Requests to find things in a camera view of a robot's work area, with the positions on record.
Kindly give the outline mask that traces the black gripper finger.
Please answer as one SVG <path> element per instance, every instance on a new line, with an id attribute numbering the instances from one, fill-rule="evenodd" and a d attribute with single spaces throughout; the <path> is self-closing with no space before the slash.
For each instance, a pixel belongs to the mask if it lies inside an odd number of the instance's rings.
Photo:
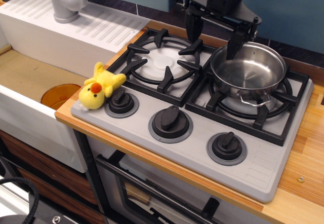
<path id="1" fill-rule="evenodd" d="M 201 35 L 204 21 L 201 18 L 201 12 L 194 5 L 189 5 L 185 12 L 185 27 L 187 38 L 194 43 Z"/>
<path id="2" fill-rule="evenodd" d="M 227 43 L 226 60 L 235 58 L 238 51 L 242 48 L 244 43 L 249 40 L 249 32 L 243 29 L 237 29 L 232 34 Z"/>

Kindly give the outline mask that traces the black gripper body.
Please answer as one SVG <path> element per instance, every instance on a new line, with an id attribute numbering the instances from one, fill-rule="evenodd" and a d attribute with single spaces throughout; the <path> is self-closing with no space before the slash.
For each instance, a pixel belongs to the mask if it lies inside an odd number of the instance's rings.
<path id="1" fill-rule="evenodd" d="M 187 0 L 187 8 L 194 5 L 203 21 L 223 26 L 231 31 L 247 30 L 255 35 L 261 19 L 249 10 L 243 0 Z"/>

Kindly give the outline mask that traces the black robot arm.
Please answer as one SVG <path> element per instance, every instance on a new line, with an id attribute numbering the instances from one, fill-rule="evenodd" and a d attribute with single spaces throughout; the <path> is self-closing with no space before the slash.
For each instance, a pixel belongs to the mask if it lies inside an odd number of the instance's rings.
<path id="1" fill-rule="evenodd" d="M 185 0 L 184 8 L 187 37 L 192 43 L 200 37 L 205 21 L 232 31 L 227 60 L 234 59 L 245 43 L 254 40 L 262 22 L 243 0 Z"/>

